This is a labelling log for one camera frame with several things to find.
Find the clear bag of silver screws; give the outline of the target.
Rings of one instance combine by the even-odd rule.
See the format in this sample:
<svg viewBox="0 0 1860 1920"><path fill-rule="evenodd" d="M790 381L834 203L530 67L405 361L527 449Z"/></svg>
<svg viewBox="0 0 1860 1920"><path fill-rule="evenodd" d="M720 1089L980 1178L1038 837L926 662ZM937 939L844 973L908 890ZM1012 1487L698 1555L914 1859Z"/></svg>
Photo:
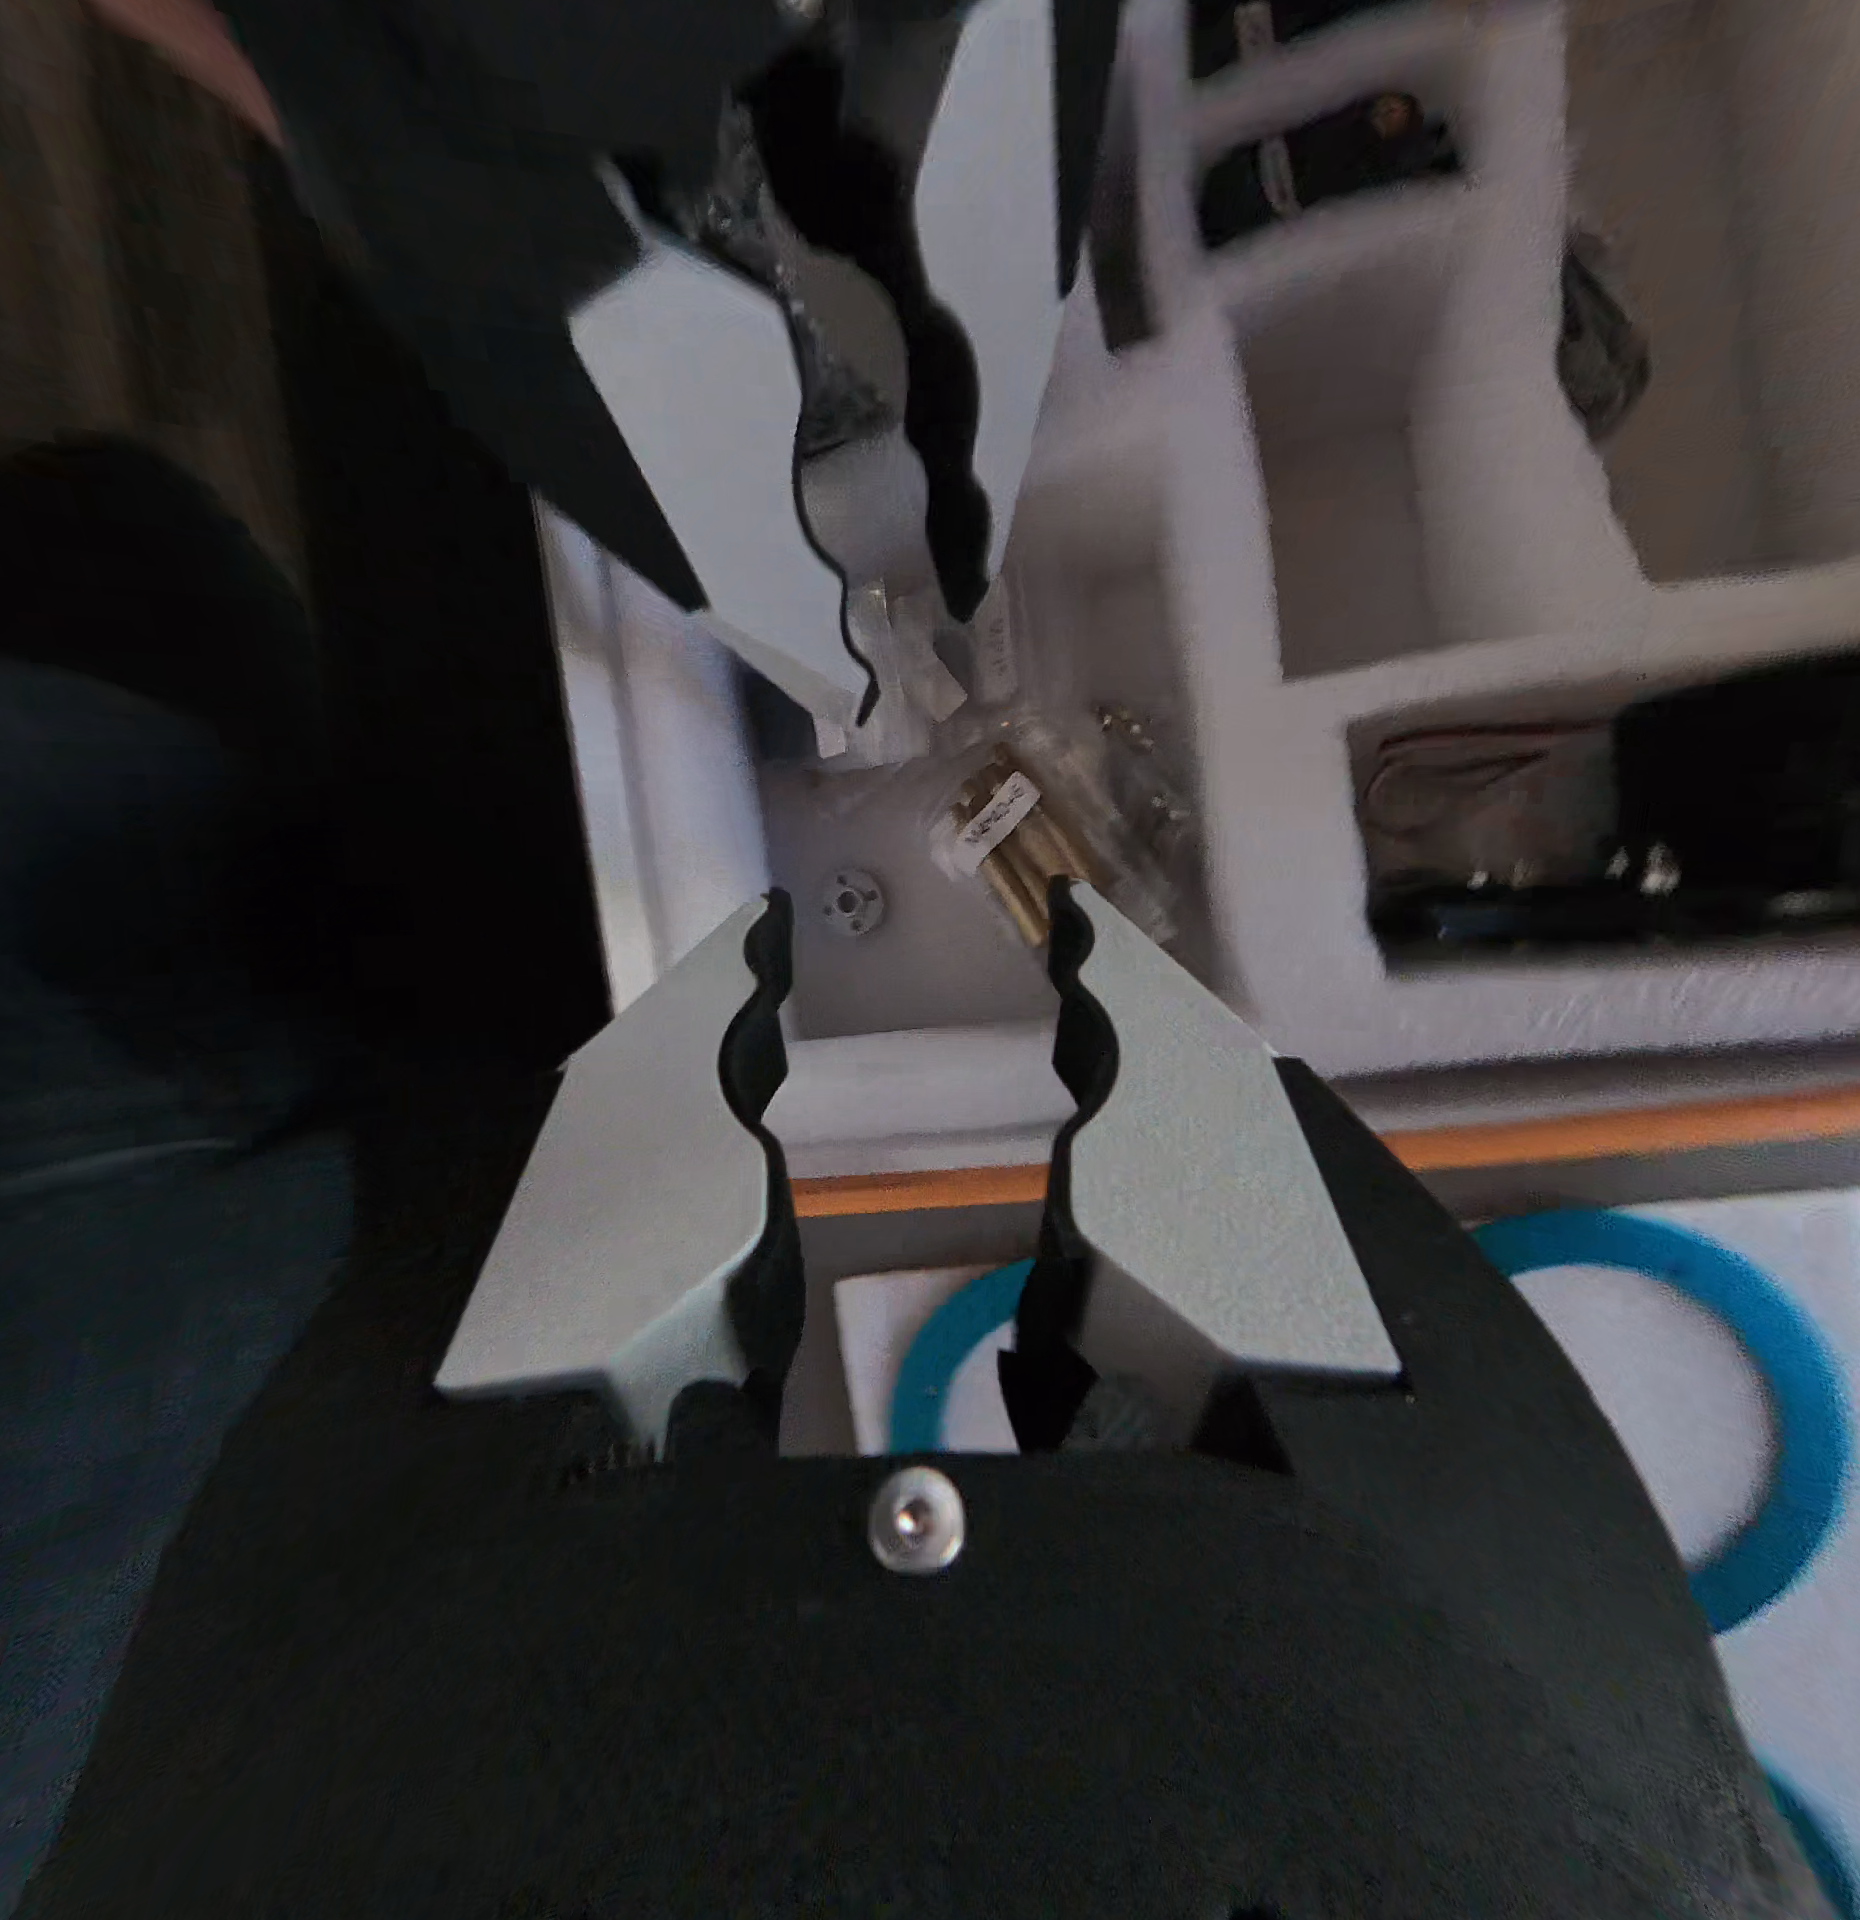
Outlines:
<svg viewBox="0 0 1860 1920"><path fill-rule="evenodd" d="M999 735L1086 877L1159 947L1202 953L1207 904L1195 746L1151 577L1023 584Z"/></svg>

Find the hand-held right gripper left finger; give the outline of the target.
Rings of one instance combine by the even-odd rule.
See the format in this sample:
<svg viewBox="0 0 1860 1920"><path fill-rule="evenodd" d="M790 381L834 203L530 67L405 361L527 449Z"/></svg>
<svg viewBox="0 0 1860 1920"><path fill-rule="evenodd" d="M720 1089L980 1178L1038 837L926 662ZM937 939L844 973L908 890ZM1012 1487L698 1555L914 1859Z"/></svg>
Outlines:
<svg viewBox="0 0 1860 1920"><path fill-rule="evenodd" d="M711 1391L777 1440L805 1323L787 1167L785 890L745 899L564 1067L437 1364L453 1401L592 1393L667 1451Z"/></svg>

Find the person's dark trouser leg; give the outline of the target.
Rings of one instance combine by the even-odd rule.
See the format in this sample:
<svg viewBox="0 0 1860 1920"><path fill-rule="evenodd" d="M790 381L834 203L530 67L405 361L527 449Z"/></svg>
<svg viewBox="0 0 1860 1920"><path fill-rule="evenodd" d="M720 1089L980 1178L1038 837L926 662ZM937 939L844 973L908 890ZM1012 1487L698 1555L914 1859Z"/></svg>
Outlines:
<svg viewBox="0 0 1860 1920"><path fill-rule="evenodd" d="M0 660L0 1915L351 1243L285 899L249 888L290 823L205 725Z"/></svg>

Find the clear bag of brass standoffs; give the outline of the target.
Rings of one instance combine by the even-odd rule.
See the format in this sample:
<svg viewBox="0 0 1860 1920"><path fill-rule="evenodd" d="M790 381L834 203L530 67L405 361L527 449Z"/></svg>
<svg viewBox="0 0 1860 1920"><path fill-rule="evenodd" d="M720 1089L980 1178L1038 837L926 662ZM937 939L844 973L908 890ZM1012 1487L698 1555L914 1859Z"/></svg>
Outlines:
<svg viewBox="0 0 1860 1920"><path fill-rule="evenodd" d="M928 851L951 880L980 888L1031 950L1050 939L1050 887L1080 880L1108 888L1111 856L1060 777L1029 755L990 749L943 782L928 806Z"/></svg>

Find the white foam tray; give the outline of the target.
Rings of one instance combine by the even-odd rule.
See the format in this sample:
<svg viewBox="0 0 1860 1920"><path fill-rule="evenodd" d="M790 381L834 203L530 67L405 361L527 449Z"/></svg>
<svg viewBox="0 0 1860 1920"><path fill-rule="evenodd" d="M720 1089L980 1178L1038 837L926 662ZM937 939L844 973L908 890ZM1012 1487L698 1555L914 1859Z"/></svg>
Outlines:
<svg viewBox="0 0 1860 1920"><path fill-rule="evenodd" d="M1860 1189L1488 1242L1646 1480L1759 1761L1860 1863Z"/></svg>

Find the black electronic module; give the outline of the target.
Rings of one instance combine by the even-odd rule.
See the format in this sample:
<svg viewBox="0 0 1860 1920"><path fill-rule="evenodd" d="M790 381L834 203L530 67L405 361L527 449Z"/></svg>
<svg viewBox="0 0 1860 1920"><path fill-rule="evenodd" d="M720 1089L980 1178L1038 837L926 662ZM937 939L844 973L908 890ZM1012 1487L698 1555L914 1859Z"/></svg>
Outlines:
<svg viewBox="0 0 1860 1920"><path fill-rule="evenodd" d="M1860 929L1860 651L1350 756L1393 959Z"/></svg>

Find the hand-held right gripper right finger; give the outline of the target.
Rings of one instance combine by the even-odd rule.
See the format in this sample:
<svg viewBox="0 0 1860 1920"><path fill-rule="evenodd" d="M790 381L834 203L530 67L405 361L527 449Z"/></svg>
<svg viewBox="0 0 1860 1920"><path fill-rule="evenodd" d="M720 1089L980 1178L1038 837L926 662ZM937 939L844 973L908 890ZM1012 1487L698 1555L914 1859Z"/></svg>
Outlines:
<svg viewBox="0 0 1860 1920"><path fill-rule="evenodd" d="M1279 1454L1282 1387L1401 1364L1267 1043L1093 883L1052 878L1068 1096L995 1364L1021 1454Z"/></svg>

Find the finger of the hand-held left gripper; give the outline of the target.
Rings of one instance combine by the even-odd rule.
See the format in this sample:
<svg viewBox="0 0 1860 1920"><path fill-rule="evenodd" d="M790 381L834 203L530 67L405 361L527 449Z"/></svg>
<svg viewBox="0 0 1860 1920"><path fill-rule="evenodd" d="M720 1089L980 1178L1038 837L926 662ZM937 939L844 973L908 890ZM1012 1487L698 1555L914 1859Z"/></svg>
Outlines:
<svg viewBox="0 0 1860 1920"><path fill-rule="evenodd" d="M647 243L569 329L694 576L686 612L810 716L820 755L844 752L875 686L800 498L782 308L701 252Z"/></svg>
<svg viewBox="0 0 1860 1920"><path fill-rule="evenodd" d="M1082 4L826 4L760 78L773 202L884 297L946 607L993 584L1080 264Z"/></svg>

